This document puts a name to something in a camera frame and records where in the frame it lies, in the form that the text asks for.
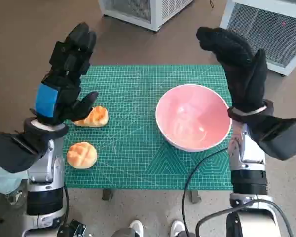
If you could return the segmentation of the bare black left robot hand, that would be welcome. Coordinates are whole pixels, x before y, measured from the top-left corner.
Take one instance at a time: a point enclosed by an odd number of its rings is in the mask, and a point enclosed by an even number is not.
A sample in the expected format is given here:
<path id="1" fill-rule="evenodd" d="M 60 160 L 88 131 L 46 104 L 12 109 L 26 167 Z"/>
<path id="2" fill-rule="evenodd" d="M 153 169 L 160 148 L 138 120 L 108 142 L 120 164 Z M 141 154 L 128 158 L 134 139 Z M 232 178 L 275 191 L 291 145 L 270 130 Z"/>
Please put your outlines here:
<path id="1" fill-rule="evenodd" d="M 63 42 L 56 42 L 32 113 L 46 125 L 56 126 L 66 120 L 85 119 L 92 110 L 98 92 L 92 91 L 79 100 L 80 77 L 90 67 L 90 58 L 96 44 L 96 33 L 85 23 L 79 23 Z"/>

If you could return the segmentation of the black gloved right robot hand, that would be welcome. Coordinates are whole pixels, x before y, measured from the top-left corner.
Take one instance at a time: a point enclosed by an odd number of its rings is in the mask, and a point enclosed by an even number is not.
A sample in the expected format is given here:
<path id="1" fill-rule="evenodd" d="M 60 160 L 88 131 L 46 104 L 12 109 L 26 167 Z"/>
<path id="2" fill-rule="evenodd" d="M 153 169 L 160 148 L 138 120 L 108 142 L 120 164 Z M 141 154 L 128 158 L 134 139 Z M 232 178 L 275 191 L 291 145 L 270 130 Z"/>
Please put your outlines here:
<path id="1" fill-rule="evenodd" d="M 244 113 L 263 108 L 268 71 L 265 51 L 253 54 L 244 37 L 223 28 L 200 27 L 196 37 L 200 47 L 213 53 L 223 67 L 233 107 Z"/>

